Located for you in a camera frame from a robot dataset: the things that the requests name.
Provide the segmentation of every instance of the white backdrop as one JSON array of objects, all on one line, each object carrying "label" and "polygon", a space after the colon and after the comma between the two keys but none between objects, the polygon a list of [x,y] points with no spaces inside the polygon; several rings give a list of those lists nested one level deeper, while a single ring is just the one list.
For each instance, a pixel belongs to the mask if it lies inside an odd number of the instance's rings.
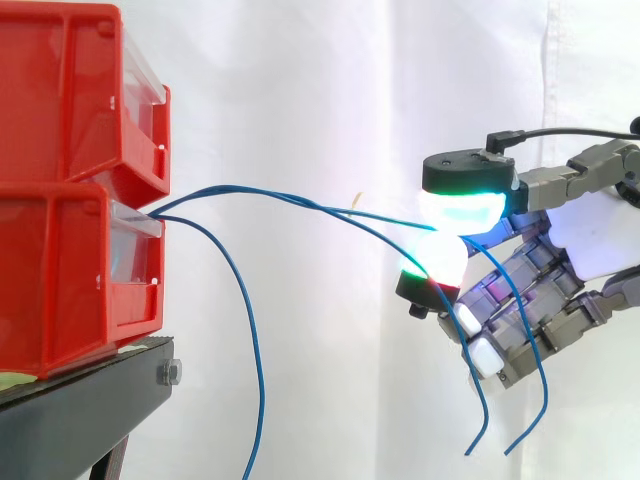
[{"label": "white backdrop", "polygon": [[[173,196],[237,183],[346,207],[364,191],[410,214],[389,199],[417,191],[430,154],[501,129],[624,128],[640,112],[637,64],[625,62],[637,7],[624,0],[117,3],[172,89]],[[578,145],[562,142],[514,149],[518,168],[564,163]],[[176,213],[219,236],[254,302],[267,408],[252,478],[640,476],[633,315],[545,362],[549,413],[511,457],[502,451],[540,405],[535,375],[491,399],[490,429],[464,458],[478,399],[458,348],[394,295],[394,253],[264,198]],[[469,279],[487,269],[478,260]],[[187,227],[168,227],[166,278],[163,333],[183,382],[132,435],[122,478],[240,478],[258,405],[242,298]]]}]

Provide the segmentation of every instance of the small screw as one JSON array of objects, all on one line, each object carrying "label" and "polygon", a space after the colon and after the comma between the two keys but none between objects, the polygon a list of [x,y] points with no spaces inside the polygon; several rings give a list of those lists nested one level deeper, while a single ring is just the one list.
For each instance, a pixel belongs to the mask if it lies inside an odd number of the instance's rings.
[{"label": "small screw", "polygon": [[177,358],[167,360],[164,364],[163,383],[167,386],[178,385],[180,380],[182,380],[182,362]]}]

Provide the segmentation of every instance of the blue wire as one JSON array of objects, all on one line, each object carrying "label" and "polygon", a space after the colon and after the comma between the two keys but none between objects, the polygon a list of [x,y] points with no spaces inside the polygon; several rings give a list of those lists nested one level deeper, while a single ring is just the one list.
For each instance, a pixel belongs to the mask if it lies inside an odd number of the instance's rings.
[{"label": "blue wire", "polygon": [[536,358],[536,365],[538,366],[538,371],[540,372],[540,380],[542,381],[542,391],[543,391],[542,408],[540,409],[540,412],[538,413],[536,418],[533,420],[533,422],[531,422],[531,425],[529,425],[529,428],[527,428],[518,438],[516,438],[514,442],[511,445],[509,445],[509,448],[507,448],[504,451],[505,455],[509,455],[509,453],[511,453],[511,451],[514,448],[516,448],[518,444],[533,431],[533,429],[536,427],[536,425],[538,425],[538,422],[540,422],[540,419],[544,416],[544,414],[547,411],[547,406],[549,404],[549,387],[547,385],[547,377],[544,374],[544,368],[542,368],[542,359],[540,358],[540,351],[538,350],[538,345],[536,344],[536,340],[533,336],[533,332],[531,331],[531,326],[529,325],[529,321],[527,320],[527,314],[524,310],[524,304],[522,303],[522,297],[518,292],[518,288],[513,283],[513,280],[511,279],[511,277],[509,276],[505,268],[500,264],[500,262],[498,262],[498,260],[495,259],[493,255],[491,255],[487,251],[486,248],[484,248],[482,245],[480,245],[478,242],[476,242],[471,238],[463,237],[463,240],[469,242],[471,245],[473,245],[474,248],[476,248],[477,250],[482,252],[484,255],[486,255],[486,257],[491,261],[491,263],[493,263],[495,267],[498,269],[498,271],[502,274],[504,279],[509,284],[509,287],[511,287],[511,290],[513,291],[513,295],[516,297],[516,302],[518,302],[520,317],[522,318],[522,322],[524,323],[524,328],[527,331],[527,338],[531,343],[533,355]]},{"label": "blue wire", "polygon": [[[366,217],[366,218],[372,218],[374,220],[380,220],[380,221],[383,221],[383,222],[393,223],[393,224],[402,225],[402,226],[406,226],[406,227],[419,228],[419,229],[422,229],[422,230],[434,230],[433,227],[430,227],[428,225],[422,225],[422,224],[414,223],[414,222],[407,222],[407,221],[404,221],[404,220],[396,220],[394,218],[383,217],[381,215],[375,215],[375,214],[371,214],[371,213],[367,213],[367,212],[359,212],[359,211],[355,211],[355,210],[354,211],[350,211],[350,210],[345,210],[345,209],[334,209],[334,210],[340,210],[342,212],[349,212],[349,214],[351,214],[351,215],[356,215],[356,216],[361,216],[361,217]],[[543,401],[542,401],[542,407],[540,408],[540,412],[538,413],[536,418],[533,420],[533,422],[531,422],[529,427],[518,438],[516,438],[514,440],[514,442],[504,451],[505,455],[509,455],[509,453],[511,453],[511,451],[515,447],[517,447],[518,444],[522,440],[524,440],[533,431],[533,429],[538,425],[538,423],[540,422],[540,420],[542,419],[542,417],[546,413],[547,407],[549,405],[549,386],[547,384],[547,377],[546,377],[546,375],[544,373],[544,368],[542,367],[542,358],[540,357],[540,350],[538,349],[538,345],[537,345],[537,343],[535,341],[535,337],[533,336],[533,332],[531,331],[531,326],[529,325],[529,320],[527,318],[527,313],[526,313],[526,311],[524,309],[524,303],[522,301],[522,297],[520,296],[520,292],[518,292],[518,288],[513,283],[513,280],[511,279],[511,276],[507,273],[507,271],[500,264],[500,262],[493,255],[491,255],[491,253],[485,247],[483,247],[482,245],[480,245],[478,242],[476,242],[475,240],[473,240],[470,237],[463,236],[461,238],[465,242],[470,243],[476,250],[482,252],[491,261],[491,263],[494,264],[496,269],[504,277],[504,279],[506,280],[507,284],[511,288],[511,291],[513,292],[513,296],[516,299],[516,303],[518,304],[518,310],[520,311],[520,317],[521,317],[522,323],[524,324],[524,328],[525,328],[525,331],[526,331],[526,334],[527,334],[527,339],[529,340],[529,343],[531,344],[531,349],[533,350],[533,355],[534,355],[535,360],[536,360],[536,366],[538,368],[538,372],[540,373],[540,380],[542,382]]]},{"label": "blue wire", "polygon": [[256,321],[253,315],[253,308],[251,307],[251,299],[249,298],[249,292],[247,291],[247,287],[242,280],[242,275],[238,271],[238,267],[234,263],[231,255],[226,248],[220,243],[220,241],[206,228],[197,224],[196,222],[192,222],[191,220],[187,220],[186,218],[181,217],[173,217],[169,215],[155,215],[154,218],[158,220],[167,220],[170,222],[178,222],[184,225],[189,225],[190,227],[195,228],[201,233],[205,234],[209,240],[211,240],[218,250],[222,253],[224,258],[227,260],[227,263],[231,267],[233,274],[236,277],[238,282],[238,286],[240,287],[240,291],[242,292],[242,297],[244,298],[244,304],[247,307],[247,314],[249,315],[249,326],[251,327],[251,338],[253,339],[253,355],[256,361],[256,371],[258,374],[258,388],[260,390],[260,406],[258,408],[258,422],[256,425],[256,436],[253,440],[253,448],[251,449],[251,456],[249,457],[249,461],[247,462],[247,466],[244,470],[244,475],[242,475],[242,480],[248,480],[249,475],[251,475],[251,470],[253,469],[253,464],[256,460],[256,456],[258,455],[258,449],[260,448],[260,439],[262,438],[262,425],[264,423],[264,403],[265,403],[265,389],[264,389],[264,374],[262,371],[262,360],[260,358],[260,346],[258,345],[258,329],[256,328]]},{"label": "blue wire", "polygon": [[165,212],[166,210],[173,208],[181,203],[184,203],[186,201],[189,200],[194,200],[196,198],[203,198],[203,197],[210,197],[210,196],[216,196],[216,195],[222,195],[222,194],[229,194],[229,193],[251,193],[251,194],[257,194],[257,195],[264,195],[267,197],[272,197],[272,198],[276,198],[278,200],[282,200],[284,202],[287,203],[291,203],[293,205],[297,205],[297,206],[302,206],[305,208],[310,208],[310,209],[314,209],[314,210],[318,210],[321,212],[326,213],[327,215],[330,215],[334,218],[337,218],[338,220],[341,220],[343,222],[346,222],[350,225],[353,225],[357,228],[360,228],[361,230],[364,230],[365,232],[375,236],[376,238],[382,240],[383,242],[385,242],[387,245],[389,245],[390,247],[392,247],[393,249],[395,249],[396,251],[398,251],[400,254],[402,254],[404,257],[406,257],[409,261],[411,261],[414,265],[416,265],[416,267],[418,267],[422,272],[424,272],[424,274],[427,276],[427,281],[434,287],[434,289],[436,290],[438,296],[440,297],[440,299],[442,300],[442,302],[445,304],[447,311],[449,312],[449,315],[451,316],[451,319],[453,320],[453,324],[456,328],[456,332],[458,333],[458,337],[460,338],[460,343],[462,345],[462,351],[465,357],[465,360],[467,361],[467,364],[469,365],[469,370],[471,372],[471,377],[473,378],[473,383],[476,387],[476,390],[478,392],[478,396],[480,397],[480,402],[482,403],[482,411],[483,411],[483,422],[482,422],[482,427],[480,428],[480,431],[478,432],[478,434],[476,435],[476,437],[474,438],[473,442],[471,442],[471,445],[469,445],[469,448],[467,448],[467,450],[465,451],[465,455],[470,455],[471,452],[473,451],[473,449],[476,447],[476,445],[478,444],[478,442],[480,441],[480,439],[482,438],[482,436],[485,434],[488,424],[489,424],[489,408],[487,406],[487,400],[484,396],[484,392],[482,390],[482,386],[480,385],[480,379],[478,378],[478,374],[476,372],[476,369],[473,365],[473,362],[471,360],[471,354],[469,352],[469,346],[467,345],[467,341],[465,339],[464,336],[464,332],[462,330],[462,326],[460,325],[460,322],[458,321],[458,318],[455,314],[455,312],[453,311],[453,307],[451,306],[451,303],[449,302],[449,300],[447,299],[447,297],[445,296],[444,292],[442,291],[442,289],[440,288],[440,286],[435,283],[433,281],[433,279],[431,279],[431,277],[429,277],[427,271],[424,269],[424,267],[415,259],[413,258],[412,255],[410,255],[407,251],[405,251],[402,247],[400,247],[399,245],[397,245],[395,242],[393,242],[392,240],[390,240],[389,238],[387,238],[386,236],[382,235],[380,232],[368,227],[367,225],[364,225],[362,223],[356,222],[355,220],[352,220],[349,217],[345,217],[344,215],[342,215],[341,213],[339,213],[339,211],[333,211],[330,208],[324,207],[322,205],[319,205],[315,202],[313,202],[312,200],[309,200],[307,198],[304,197],[300,197],[298,195],[290,195],[290,194],[285,194],[285,193],[279,193],[279,192],[273,192],[270,190],[262,190],[262,189],[258,189],[258,188],[251,188],[251,187],[243,187],[243,186],[238,186],[238,185],[219,185],[219,186],[215,186],[215,187],[208,187],[202,190],[199,190],[197,192],[194,192],[190,195],[186,195],[184,197],[181,197],[177,200],[174,200],[172,202],[169,202],[168,204],[159,207],[155,210],[153,210],[149,215],[152,217],[158,217],[162,212]]}]

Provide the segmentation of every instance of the green led light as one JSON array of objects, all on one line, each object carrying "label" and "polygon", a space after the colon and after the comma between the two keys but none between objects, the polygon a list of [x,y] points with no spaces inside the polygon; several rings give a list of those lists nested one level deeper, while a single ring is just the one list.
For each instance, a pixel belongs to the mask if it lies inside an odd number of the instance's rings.
[{"label": "green led light", "polygon": [[420,210],[426,223],[438,230],[475,235],[488,232],[500,221],[506,201],[504,193],[438,195],[423,191]]},{"label": "green led light", "polygon": [[[412,256],[436,282],[451,287],[460,286],[469,260],[467,247],[460,237],[438,231],[421,236]],[[409,259],[403,261],[402,269],[416,277],[427,278]]]}]

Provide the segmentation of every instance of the red storage drawer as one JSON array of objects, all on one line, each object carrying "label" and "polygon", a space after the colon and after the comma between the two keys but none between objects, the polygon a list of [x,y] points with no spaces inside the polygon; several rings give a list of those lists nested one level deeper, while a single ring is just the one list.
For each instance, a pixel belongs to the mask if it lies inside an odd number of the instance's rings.
[{"label": "red storage drawer", "polygon": [[0,181],[169,192],[169,90],[110,5],[0,2]]},{"label": "red storage drawer", "polygon": [[0,372],[46,378],[162,326],[164,225],[102,186],[0,184]]}]

